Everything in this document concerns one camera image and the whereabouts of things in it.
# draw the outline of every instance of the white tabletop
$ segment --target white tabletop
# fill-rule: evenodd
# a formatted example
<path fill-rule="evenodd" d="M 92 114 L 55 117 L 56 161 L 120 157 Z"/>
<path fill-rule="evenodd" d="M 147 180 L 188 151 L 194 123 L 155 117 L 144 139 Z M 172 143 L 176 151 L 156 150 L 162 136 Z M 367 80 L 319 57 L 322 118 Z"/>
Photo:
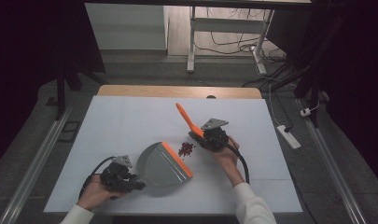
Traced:
<path fill-rule="evenodd" d="M 68 212 L 76 203 L 87 175 L 109 156 L 128 154 L 135 165 L 140 153 L 153 143 L 166 141 L 176 152 L 183 142 L 195 144 L 188 136 L 189 127 L 175 103 L 182 104 L 199 126 L 210 118 L 227 120 L 230 124 L 223 129 L 241 146 L 252 190 L 275 213 L 302 211 L 264 100 L 95 96 L 45 212 Z M 187 183 L 168 189 L 146 187 L 105 203 L 97 212 L 109 215 L 234 214 L 231 184 L 209 153 L 196 146 L 184 163 L 193 172 L 193 178 Z"/>

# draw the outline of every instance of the metal frame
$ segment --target metal frame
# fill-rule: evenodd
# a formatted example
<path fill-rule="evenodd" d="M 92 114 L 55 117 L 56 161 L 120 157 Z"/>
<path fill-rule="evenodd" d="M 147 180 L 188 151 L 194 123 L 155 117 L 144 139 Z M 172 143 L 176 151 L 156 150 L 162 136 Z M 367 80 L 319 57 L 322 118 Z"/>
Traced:
<path fill-rule="evenodd" d="M 298 104 L 298 108 L 303 109 L 301 101 L 297 100 L 296 102 Z M 323 138 L 322 133 L 319 131 L 319 129 L 317 129 L 314 126 L 310 119 L 306 118 L 305 123 L 308 127 L 311 136 L 315 141 L 319 154 L 322 157 L 322 160 L 329 171 L 330 177 L 334 182 L 334 186 L 340 192 L 343 198 L 343 204 L 345 205 L 346 211 L 350 216 L 352 223 L 366 224 L 366 218 L 364 218 L 364 215 L 359 205 L 357 204 L 357 200 L 355 199 L 351 189 L 349 188 L 348 184 L 343 178 L 343 174 L 341 173 L 340 168 L 337 165 L 337 162 L 334 160 L 329 150 L 329 147 L 325 139 Z"/>
<path fill-rule="evenodd" d="M 32 160 L 31 165 L 25 173 L 22 181 L 17 187 L 17 190 L 14 192 L 8 206 L 5 209 L 2 217 L 0 218 L 0 224 L 9 224 L 15 223 L 18 216 L 31 193 L 32 188 L 35 185 L 37 178 L 39 177 L 44 164 L 49 157 L 49 154 L 54 147 L 55 142 L 57 141 L 58 135 L 63 128 L 67 118 L 72 112 L 72 105 L 75 99 L 72 100 L 71 104 L 67 107 L 65 112 L 62 114 L 61 119 L 55 120 L 47 133 L 46 138 L 44 139 L 42 145 L 37 151 L 34 159 Z"/>
<path fill-rule="evenodd" d="M 273 10 L 265 9 L 268 15 L 265 21 L 246 21 L 246 20 L 226 20 L 214 18 L 196 18 L 195 7 L 190 9 L 190 36 L 189 36 L 189 56 L 188 56 L 188 73 L 194 73 L 195 60 L 195 32 L 219 32 L 219 33 L 237 33 L 237 34 L 258 34 L 259 42 L 252 53 L 255 58 L 256 65 L 261 75 L 267 74 L 264 64 L 259 55 L 268 27 L 270 26 Z"/>

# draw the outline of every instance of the wooden table edge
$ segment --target wooden table edge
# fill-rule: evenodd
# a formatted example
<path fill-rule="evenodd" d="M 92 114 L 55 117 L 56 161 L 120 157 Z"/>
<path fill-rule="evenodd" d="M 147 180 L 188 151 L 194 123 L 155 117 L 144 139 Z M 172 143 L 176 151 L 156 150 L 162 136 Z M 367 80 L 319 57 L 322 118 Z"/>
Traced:
<path fill-rule="evenodd" d="M 213 95 L 219 99 L 262 99 L 256 88 L 234 87 L 104 85 L 97 95 L 176 98 L 206 98 Z"/>

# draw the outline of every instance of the metal bracket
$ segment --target metal bracket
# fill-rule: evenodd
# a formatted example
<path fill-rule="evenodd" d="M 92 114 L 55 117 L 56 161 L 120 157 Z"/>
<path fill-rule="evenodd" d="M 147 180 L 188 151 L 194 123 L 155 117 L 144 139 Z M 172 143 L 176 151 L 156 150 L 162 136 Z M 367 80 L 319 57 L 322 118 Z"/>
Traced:
<path fill-rule="evenodd" d="M 202 127 L 202 130 L 212 130 L 223 125 L 229 124 L 228 121 L 222 119 L 210 119 Z"/>

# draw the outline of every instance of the dark wall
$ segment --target dark wall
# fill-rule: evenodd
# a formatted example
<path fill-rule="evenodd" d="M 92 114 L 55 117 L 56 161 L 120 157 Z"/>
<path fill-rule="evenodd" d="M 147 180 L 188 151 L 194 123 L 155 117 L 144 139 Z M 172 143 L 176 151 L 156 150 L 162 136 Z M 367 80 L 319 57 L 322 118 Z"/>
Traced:
<path fill-rule="evenodd" d="M 62 66 L 104 72 L 80 1 L 0 1 L 0 157 Z"/>
<path fill-rule="evenodd" d="M 357 1 L 325 57 L 327 110 L 378 176 L 378 1 Z"/>

